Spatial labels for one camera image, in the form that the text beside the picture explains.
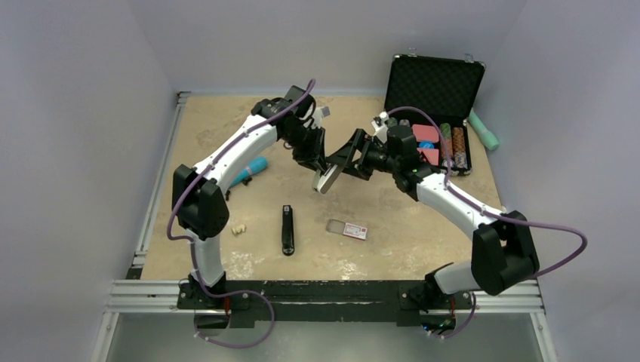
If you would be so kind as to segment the beige green stapler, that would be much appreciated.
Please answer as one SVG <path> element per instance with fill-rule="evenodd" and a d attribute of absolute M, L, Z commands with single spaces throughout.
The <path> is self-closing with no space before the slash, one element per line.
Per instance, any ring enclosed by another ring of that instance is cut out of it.
<path fill-rule="evenodd" d="M 340 176 L 344 166 L 332 164 L 326 171 L 317 170 L 312 181 L 312 190 L 319 194 L 326 194 Z"/>

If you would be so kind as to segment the black stapler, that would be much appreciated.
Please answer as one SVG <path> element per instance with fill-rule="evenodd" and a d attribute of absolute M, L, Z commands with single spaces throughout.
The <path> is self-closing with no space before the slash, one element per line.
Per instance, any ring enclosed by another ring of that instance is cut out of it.
<path fill-rule="evenodd" d="M 295 252 L 294 212 L 291 205 L 282 208 L 282 252 L 292 256 Z"/>

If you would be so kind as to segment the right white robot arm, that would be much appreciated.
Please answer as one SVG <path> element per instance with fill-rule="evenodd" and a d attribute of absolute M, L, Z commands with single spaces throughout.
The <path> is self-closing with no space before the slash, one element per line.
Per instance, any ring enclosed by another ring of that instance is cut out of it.
<path fill-rule="evenodd" d="M 401 192 L 438 211 L 471 240 L 469 261 L 444 265 L 426 275 L 419 293 L 422 299 L 441 307 L 462 291 L 481 290 L 496 296 L 539 271 L 523 214 L 501 213 L 457 188 L 419 153 L 409 127 L 396 125 L 385 131 L 386 139 L 381 141 L 358 129 L 330 156 L 327 167 L 316 172 L 313 188 L 326 193 L 342 173 L 363 180 L 374 171 L 389 173 Z"/>

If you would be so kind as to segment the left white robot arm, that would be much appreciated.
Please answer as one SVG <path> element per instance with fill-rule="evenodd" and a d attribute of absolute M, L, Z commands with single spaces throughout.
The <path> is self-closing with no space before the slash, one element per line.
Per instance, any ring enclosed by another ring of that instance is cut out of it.
<path fill-rule="evenodd" d="M 291 86 L 281 98 L 256 103 L 239 129 L 215 152 L 192 167 L 182 164 L 174 171 L 167 236 L 189 243 L 190 274 L 199 283 L 195 297 L 205 308 L 218 307 L 230 295 L 223 285 L 220 234 L 229 221 L 226 193 L 232 181 L 278 141 L 291 147 L 300 166 L 320 173 L 328 168 L 325 131 L 308 116 L 315 102 L 314 87 L 311 79 L 304 89 Z M 184 235 L 173 234 L 174 223 L 184 229 Z"/>

